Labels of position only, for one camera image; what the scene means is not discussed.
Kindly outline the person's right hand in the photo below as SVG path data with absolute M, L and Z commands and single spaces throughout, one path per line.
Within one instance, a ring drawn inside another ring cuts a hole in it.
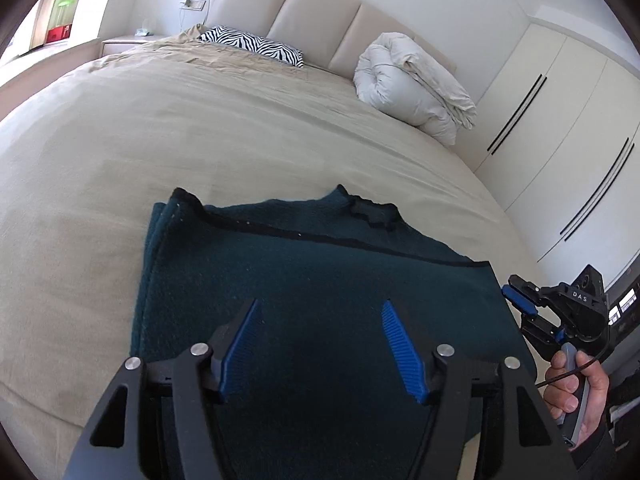
M 585 409 L 578 440 L 573 450 L 585 443 L 600 426 L 610 385 L 608 375 L 599 361 L 594 361 L 590 366 L 584 368 L 582 377 L 588 382 L 590 388 L 589 396 L 585 401 L 579 400 L 575 394 L 579 388 L 577 375 L 559 379 L 544 389 L 544 402 L 546 402 L 554 419 L 572 414 L 581 408 Z

